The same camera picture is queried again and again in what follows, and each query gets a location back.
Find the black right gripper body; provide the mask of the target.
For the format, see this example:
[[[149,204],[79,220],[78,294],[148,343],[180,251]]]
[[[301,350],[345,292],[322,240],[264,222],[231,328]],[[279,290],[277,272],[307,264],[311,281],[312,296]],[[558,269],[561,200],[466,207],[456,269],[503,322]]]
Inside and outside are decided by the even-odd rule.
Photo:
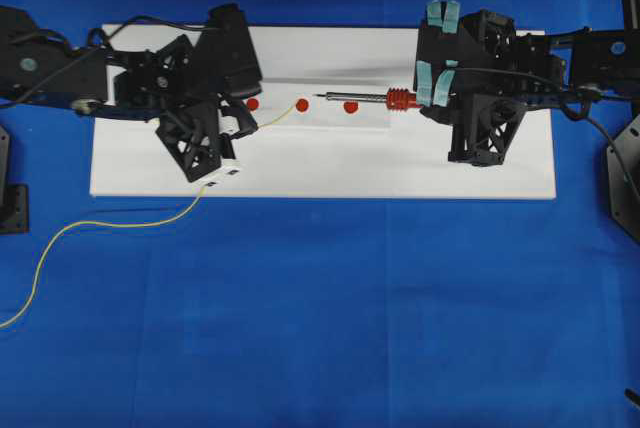
[[[487,10],[459,15],[458,66],[445,107],[421,114],[452,129],[449,161],[476,167],[504,162],[529,111],[545,102],[545,43]]]

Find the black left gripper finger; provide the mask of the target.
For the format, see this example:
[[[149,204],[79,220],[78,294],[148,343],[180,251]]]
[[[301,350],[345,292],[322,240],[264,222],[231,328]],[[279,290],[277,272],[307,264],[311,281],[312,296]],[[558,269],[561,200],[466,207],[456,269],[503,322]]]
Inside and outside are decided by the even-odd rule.
[[[236,155],[231,137],[226,133],[222,133],[219,135],[218,140],[220,158],[224,160],[235,160]]]
[[[243,138],[258,130],[256,120],[242,100],[226,100],[221,106],[221,113],[225,120],[225,132],[231,138]]]

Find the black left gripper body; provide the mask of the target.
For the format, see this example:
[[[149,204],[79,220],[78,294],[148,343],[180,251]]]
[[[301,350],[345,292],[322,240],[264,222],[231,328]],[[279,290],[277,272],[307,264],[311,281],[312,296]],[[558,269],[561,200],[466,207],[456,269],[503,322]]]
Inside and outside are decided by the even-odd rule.
[[[218,34],[203,33],[192,42],[183,34],[155,52],[111,50],[107,56],[110,65],[122,69],[113,79],[114,102],[107,117],[158,120],[156,136],[189,182],[222,164],[219,40]]]

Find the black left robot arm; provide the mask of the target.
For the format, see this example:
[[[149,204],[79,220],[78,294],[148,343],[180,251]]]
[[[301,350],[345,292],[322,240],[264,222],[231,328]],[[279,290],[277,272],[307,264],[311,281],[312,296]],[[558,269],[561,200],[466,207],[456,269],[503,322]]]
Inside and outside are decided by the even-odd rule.
[[[156,51],[114,48],[113,34],[92,29],[84,46],[39,27],[24,10],[1,10],[1,106],[27,104],[81,117],[158,121],[156,136],[190,182],[235,157],[233,141],[258,124],[246,101],[262,73],[245,15],[235,4],[209,12]]]

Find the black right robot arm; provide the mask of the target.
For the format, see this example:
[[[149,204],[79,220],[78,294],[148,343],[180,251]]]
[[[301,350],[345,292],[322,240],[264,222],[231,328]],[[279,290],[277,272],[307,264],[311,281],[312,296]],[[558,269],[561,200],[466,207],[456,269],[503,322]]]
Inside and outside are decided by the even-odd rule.
[[[436,2],[418,32],[414,93],[424,117],[451,127],[449,161],[500,165],[528,112],[582,121],[607,94],[637,100],[639,32],[520,35],[505,15]]]

